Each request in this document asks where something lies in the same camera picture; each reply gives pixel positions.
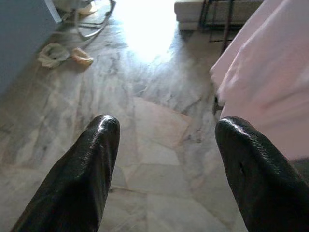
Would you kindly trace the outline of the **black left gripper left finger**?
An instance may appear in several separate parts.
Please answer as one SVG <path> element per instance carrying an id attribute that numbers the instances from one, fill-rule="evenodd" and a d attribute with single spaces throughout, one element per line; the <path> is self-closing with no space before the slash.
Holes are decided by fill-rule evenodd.
<path id="1" fill-rule="evenodd" d="M 115 168 L 119 121 L 95 117 L 53 165 L 13 232 L 98 231 Z"/>

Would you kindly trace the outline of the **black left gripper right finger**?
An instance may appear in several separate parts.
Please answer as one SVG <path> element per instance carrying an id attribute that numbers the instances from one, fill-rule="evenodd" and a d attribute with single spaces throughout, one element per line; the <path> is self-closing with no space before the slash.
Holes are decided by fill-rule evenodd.
<path id="1" fill-rule="evenodd" d="M 308 231 L 308 183 L 266 136 L 228 116 L 216 123 L 215 140 L 248 231 Z"/>

